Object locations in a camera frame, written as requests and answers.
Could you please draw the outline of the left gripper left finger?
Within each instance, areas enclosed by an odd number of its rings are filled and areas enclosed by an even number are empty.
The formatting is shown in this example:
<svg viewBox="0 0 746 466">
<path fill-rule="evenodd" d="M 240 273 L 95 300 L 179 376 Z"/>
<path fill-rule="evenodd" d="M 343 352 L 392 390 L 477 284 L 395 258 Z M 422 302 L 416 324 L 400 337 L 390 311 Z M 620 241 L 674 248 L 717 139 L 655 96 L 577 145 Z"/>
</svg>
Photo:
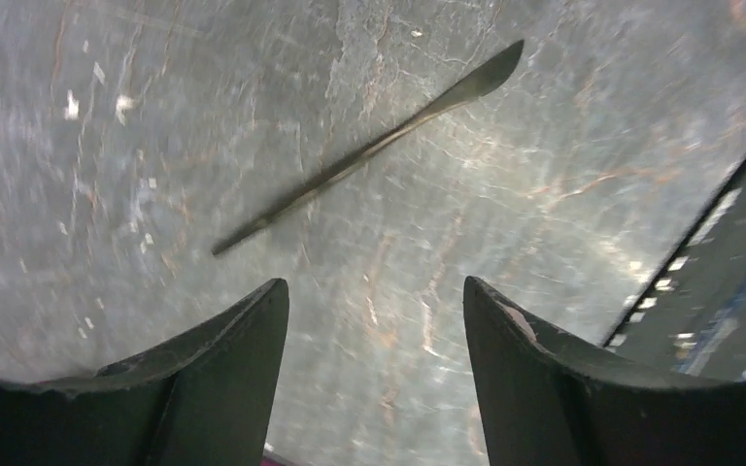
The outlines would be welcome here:
<svg viewBox="0 0 746 466">
<path fill-rule="evenodd" d="M 0 465 L 258 465 L 288 333 L 270 280 L 89 376 L 0 380 Z"/>
</svg>

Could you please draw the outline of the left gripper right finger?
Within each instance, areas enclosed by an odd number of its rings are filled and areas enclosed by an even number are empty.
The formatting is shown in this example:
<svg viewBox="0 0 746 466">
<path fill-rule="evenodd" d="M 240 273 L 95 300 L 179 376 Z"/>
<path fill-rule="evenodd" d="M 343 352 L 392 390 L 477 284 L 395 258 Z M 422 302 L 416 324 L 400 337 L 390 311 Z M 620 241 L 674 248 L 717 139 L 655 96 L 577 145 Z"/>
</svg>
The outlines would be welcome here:
<svg viewBox="0 0 746 466">
<path fill-rule="evenodd" d="M 746 381 L 652 367 L 477 277 L 463 318 L 492 465 L 746 465 Z"/>
</svg>

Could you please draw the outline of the purple cloth napkin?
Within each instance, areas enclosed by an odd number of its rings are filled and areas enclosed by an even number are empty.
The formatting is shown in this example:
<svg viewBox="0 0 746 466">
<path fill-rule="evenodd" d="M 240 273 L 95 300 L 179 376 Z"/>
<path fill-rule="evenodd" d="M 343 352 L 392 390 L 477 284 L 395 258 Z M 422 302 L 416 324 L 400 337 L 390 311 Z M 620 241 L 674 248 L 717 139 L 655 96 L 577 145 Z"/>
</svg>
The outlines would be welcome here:
<svg viewBox="0 0 746 466">
<path fill-rule="evenodd" d="M 275 452 L 266 450 L 263 453 L 262 461 L 260 463 L 261 466 L 296 466 L 296 464 L 286 459 Z"/>
</svg>

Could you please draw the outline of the black knife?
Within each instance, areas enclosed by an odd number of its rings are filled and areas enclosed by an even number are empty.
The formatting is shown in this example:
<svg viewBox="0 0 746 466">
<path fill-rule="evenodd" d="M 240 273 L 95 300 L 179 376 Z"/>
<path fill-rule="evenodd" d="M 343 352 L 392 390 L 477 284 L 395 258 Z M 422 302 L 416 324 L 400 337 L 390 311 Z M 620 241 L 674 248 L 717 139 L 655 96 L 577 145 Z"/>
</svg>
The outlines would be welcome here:
<svg viewBox="0 0 746 466">
<path fill-rule="evenodd" d="M 497 90 L 517 69 L 524 48 L 525 41 L 520 39 L 496 53 L 390 132 L 343 156 L 305 183 L 281 195 L 269 207 L 237 227 L 229 235 L 217 240 L 211 248 L 211 254 L 219 256 L 225 253 L 283 216 L 303 207 L 353 174 L 387 146 L 425 123 Z"/>
</svg>

